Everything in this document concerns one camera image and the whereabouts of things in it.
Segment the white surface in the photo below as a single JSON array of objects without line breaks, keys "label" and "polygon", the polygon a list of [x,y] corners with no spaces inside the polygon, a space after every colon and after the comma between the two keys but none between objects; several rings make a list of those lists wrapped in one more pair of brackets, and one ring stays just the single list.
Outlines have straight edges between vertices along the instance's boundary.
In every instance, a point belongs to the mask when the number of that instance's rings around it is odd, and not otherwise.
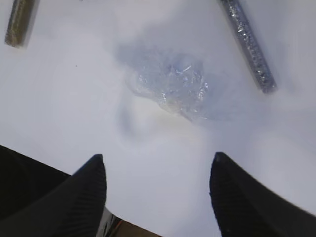
[{"label": "white surface", "polygon": [[[0,39],[12,2],[0,2]],[[274,96],[256,91],[215,0],[41,0],[28,47],[0,44],[0,144],[68,173],[102,153],[107,208],[165,237],[220,236],[208,194],[216,151],[316,214],[316,3],[243,3]],[[239,84],[210,106],[238,101],[264,116],[196,126],[134,97],[118,52],[139,42],[193,54]]]}]

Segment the silver metal rod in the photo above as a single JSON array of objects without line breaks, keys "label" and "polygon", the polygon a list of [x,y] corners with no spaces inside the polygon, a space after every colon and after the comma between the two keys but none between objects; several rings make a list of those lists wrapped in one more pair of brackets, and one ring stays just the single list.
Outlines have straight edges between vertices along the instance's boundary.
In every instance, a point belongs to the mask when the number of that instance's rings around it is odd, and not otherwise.
[{"label": "silver metal rod", "polygon": [[238,0],[220,0],[260,89],[269,94],[277,84]]}]

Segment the crumpled plastic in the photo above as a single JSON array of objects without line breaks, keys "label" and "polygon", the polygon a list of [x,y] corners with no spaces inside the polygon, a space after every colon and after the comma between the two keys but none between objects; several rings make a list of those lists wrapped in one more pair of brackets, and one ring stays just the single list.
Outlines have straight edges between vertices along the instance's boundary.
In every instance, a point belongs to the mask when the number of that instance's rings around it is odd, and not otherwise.
[{"label": "crumpled plastic", "polygon": [[259,112],[236,79],[205,74],[196,57],[156,47],[138,47],[129,59],[130,90],[191,121],[235,120]]}]

